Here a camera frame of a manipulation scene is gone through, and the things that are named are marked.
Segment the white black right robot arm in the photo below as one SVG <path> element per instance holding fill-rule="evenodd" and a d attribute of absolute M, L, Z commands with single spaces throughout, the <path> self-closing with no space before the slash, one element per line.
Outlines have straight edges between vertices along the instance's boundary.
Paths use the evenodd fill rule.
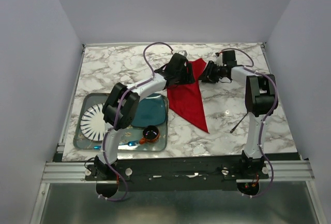
<path fill-rule="evenodd" d="M 219 66 L 209 61 L 199 80 L 204 83 L 217 83 L 227 78 L 245 87 L 245 107 L 249 116 L 247 142 L 238 163 L 238 173 L 250 178 L 261 172 L 266 160 L 263 147 L 268 118 L 278 107 L 278 91 L 273 74 L 263 74 L 239 66 L 236 62 Z"/>

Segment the dark metal fork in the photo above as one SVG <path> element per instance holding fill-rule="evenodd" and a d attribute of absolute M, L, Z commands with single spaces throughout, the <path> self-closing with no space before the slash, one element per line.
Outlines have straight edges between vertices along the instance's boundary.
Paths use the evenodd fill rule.
<path fill-rule="evenodd" d="M 239 122 L 230 130 L 230 133 L 233 133 L 237 127 L 241 124 L 241 122 L 246 118 L 246 116 L 248 115 L 248 112 L 239 120 Z"/>

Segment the red cloth napkin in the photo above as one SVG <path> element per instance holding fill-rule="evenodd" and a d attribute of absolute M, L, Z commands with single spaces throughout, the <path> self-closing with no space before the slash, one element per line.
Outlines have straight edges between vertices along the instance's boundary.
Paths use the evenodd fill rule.
<path fill-rule="evenodd" d="M 208 133 L 198 80 L 206 67 L 206 62 L 199 58 L 190 62 L 190 64 L 192 65 L 195 82 L 193 84 L 171 86 L 167 89 L 169 107 L 180 117 Z"/>

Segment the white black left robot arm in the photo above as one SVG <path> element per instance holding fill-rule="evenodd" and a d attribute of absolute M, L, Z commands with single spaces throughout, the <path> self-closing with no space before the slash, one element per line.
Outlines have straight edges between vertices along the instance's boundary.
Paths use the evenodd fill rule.
<path fill-rule="evenodd" d="M 129 85 L 115 84 L 102 109 L 107 132 L 100 152 L 94 159 L 97 175 L 103 180 L 119 175 L 115 171 L 114 163 L 117 161 L 122 130 L 131 125 L 141 100 L 171 86 L 194 82 L 193 69 L 187 60 L 187 52 L 179 51 L 172 55 L 167 64 L 154 70 L 151 78 Z"/>

